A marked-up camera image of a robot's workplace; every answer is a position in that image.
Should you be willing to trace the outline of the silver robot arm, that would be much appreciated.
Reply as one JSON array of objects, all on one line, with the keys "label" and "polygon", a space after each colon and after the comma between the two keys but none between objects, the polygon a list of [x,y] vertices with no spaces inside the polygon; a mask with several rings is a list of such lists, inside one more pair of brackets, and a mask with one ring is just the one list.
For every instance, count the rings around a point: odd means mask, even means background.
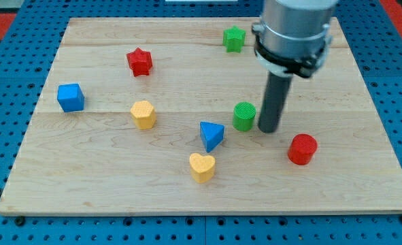
[{"label": "silver robot arm", "polygon": [[329,52],[336,5],[337,0],[265,0],[252,25],[256,59],[279,77],[311,77]]}]

